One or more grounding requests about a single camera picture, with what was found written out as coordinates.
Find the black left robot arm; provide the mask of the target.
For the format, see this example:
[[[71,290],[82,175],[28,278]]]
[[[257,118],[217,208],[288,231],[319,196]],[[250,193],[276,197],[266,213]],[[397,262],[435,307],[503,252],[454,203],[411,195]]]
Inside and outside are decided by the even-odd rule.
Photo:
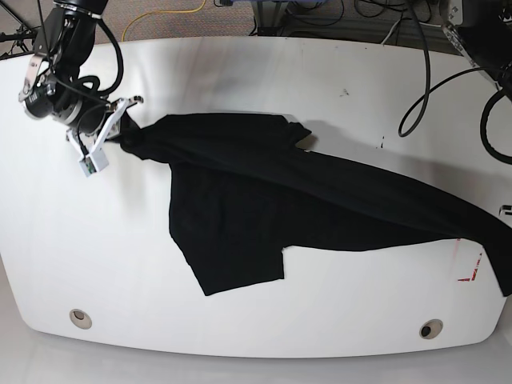
[[[484,106],[479,124],[480,139],[495,160],[511,164],[511,156],[490,144],[487,123],[490,112],[503,98],[511,98],[510,1],[440,1],[442,30],[454,48],[473,68],[484,72],[497,92]]]

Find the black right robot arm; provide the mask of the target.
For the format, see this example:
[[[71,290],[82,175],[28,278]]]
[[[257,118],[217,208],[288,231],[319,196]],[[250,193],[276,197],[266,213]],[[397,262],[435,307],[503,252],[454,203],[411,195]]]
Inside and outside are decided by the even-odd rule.
[[[124,130],[136,123],[127,111],[143,101],[140,96],[109,101],[121,85],[124,61],[120,46],[102,19],[104,1],[56,1],[48,17],[42,18],[34,54],[18,100],[33,119],[51,116],[67,128],[66,139],[79,155],[78,163],[91,176],[109,162],[105,142],[116,142]],[[114,47],[117,74],[107,88],[96,75],[81,76],[81,66],[101,29]]]

